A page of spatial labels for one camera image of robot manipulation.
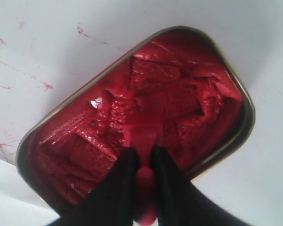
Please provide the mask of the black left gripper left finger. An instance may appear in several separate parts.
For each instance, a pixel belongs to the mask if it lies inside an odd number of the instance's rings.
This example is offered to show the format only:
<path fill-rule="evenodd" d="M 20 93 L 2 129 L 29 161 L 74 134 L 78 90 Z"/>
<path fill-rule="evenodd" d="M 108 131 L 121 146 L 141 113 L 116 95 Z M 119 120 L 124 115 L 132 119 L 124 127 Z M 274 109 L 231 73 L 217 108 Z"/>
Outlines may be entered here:
<path fill-rule="evenodd" d="M 138 169 L 133 148 L 125 148 L 100 184 L 80 204 L 54 221 L 56 226 L 132 226 L 133 187 Z"/>

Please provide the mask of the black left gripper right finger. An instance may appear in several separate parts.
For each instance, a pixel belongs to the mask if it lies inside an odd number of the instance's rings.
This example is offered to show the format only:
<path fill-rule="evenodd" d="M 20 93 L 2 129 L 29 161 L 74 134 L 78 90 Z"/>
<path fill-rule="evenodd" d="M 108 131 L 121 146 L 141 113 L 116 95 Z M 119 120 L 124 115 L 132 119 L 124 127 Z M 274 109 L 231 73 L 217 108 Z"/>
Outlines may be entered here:
<path fill-rule="evenodd" d="M 157 175 L 160 226 L 229 225 L 227 213 L 206 198 L 190 182 L 165 148 L 153 148 L 151 166 Z"/>

